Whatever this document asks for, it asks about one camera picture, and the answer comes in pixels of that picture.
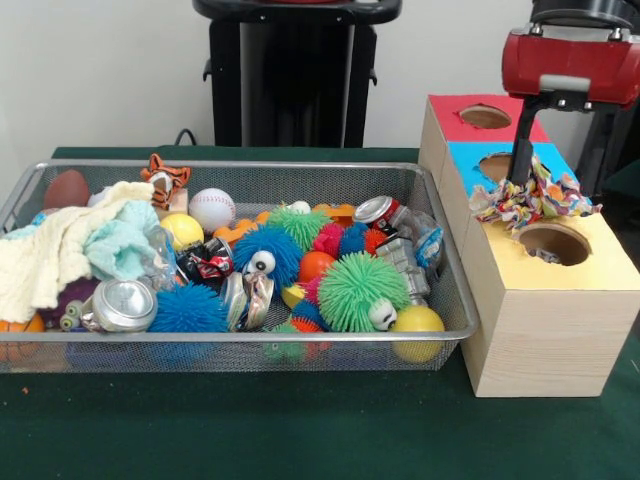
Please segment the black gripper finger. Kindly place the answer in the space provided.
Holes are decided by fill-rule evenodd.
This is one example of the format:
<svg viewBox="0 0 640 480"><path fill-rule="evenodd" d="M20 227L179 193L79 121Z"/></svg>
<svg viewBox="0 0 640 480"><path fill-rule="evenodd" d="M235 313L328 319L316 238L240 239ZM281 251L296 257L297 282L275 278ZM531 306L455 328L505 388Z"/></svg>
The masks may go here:
<svg viewBox="0 0 640 480"><path fill-rule="evenodd" d="M597 194L606 173L608 148L614 131L616 113L611 110L597 112L592 121L591 153L589 158L588 191Z"/></svg>
<svg viewBox="0 0 640 480"><path fill-rule="evenodd" d="M535 117L543 106L544 102L540 96L527 96L523 100L507 174L507 179L515 185L524 185L528 179L533 156L530 134Z"/></svg>

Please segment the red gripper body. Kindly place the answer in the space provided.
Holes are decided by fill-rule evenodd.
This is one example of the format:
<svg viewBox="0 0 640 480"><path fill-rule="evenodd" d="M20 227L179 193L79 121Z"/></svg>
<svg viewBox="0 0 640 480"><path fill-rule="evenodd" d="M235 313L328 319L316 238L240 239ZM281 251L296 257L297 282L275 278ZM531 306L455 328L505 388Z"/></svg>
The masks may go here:
<svg viewBox="0 0 640 480"><path fill-rule="evenodd" d="M502 83L514 97L567 91L627 107L639 97L639 37L628 29L514 29L502 53Z"/></svg>

